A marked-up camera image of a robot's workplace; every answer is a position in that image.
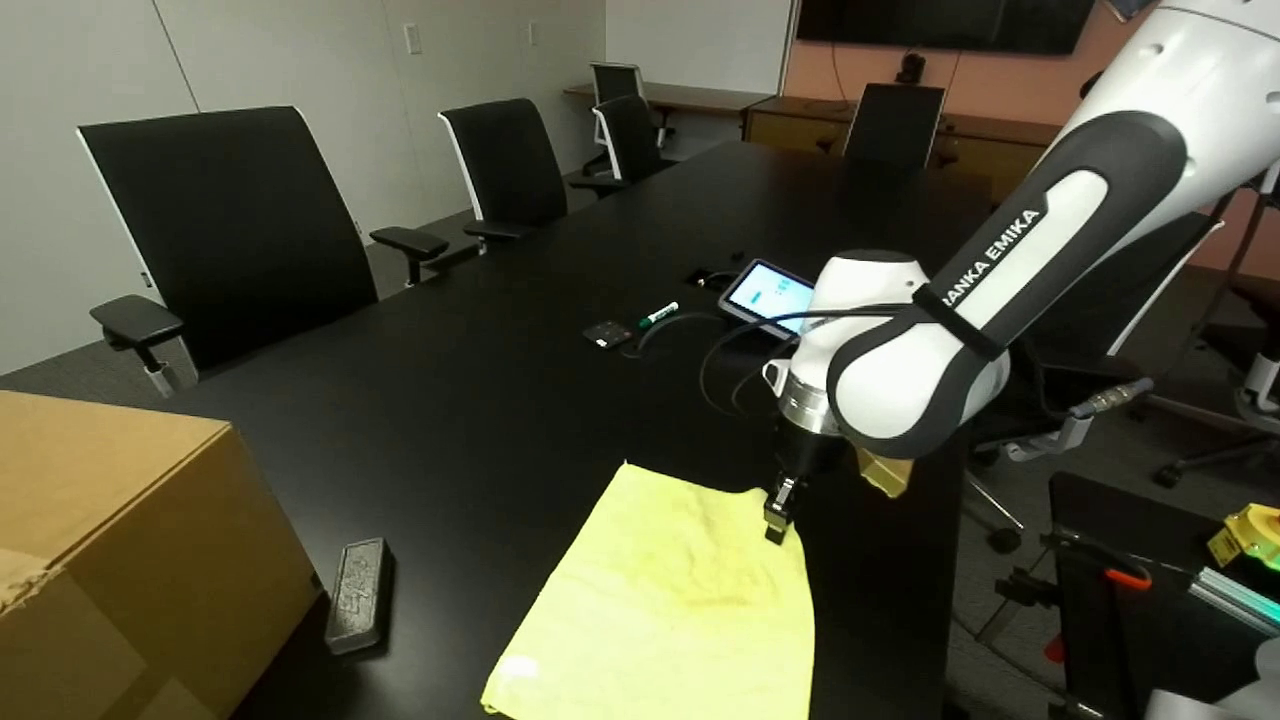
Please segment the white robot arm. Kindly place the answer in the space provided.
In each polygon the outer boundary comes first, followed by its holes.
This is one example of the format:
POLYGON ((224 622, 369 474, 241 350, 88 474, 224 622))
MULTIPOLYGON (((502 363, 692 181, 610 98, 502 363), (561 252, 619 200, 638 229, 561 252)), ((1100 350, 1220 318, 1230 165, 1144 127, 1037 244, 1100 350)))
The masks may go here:
POLYGON ((1008 350, 1131 244, 1280 159, 1280 0, 1159 0, 939 270, 837 252, 762 367, 802 446, 923 462, 1003 398, 1008 350))

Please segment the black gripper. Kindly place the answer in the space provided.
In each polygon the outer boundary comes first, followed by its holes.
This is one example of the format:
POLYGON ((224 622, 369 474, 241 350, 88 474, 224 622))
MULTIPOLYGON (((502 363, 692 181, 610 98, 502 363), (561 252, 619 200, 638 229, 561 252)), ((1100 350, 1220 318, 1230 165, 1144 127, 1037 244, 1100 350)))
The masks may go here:
POLYGON ((794 446, 784 452, 780 486, 762 501, 762 540, 784 546, 784 537, 791 529, 791 501, 802 493, 817 463, 821 463, 817 446, 794 446))

